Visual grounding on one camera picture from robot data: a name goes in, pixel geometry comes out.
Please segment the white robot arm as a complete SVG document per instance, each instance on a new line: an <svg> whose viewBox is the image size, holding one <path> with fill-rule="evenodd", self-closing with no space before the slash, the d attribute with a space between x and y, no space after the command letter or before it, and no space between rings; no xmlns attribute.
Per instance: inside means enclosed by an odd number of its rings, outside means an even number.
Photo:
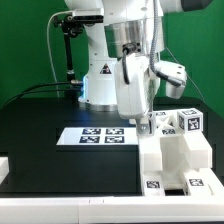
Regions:
<svg viewBox="0 0 224 224"><path fill-rule="evenodd" d="M84 26L89 69L79 102L115 109L136 122L137 133L153 132L153 100L161 81L178 99L187 82L185 67L160 59L165 49L162 17L207 8L213 0L65 0L72 20Z"/></svg>

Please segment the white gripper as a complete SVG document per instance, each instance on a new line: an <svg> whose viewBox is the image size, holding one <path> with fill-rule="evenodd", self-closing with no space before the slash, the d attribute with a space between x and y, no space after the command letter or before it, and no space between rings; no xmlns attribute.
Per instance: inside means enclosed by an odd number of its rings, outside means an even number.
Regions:
<svg viewBox="0 0 224 224"><path fill-rule="evenodd" d="M126 57L129 84L124 81L122 61L118 61L114 69L118 113L122 119L137 119L136 128L139 135L150 135L148 115L145 116L149 110L148 64L146 56L137 57L133 53Z"/></svg>

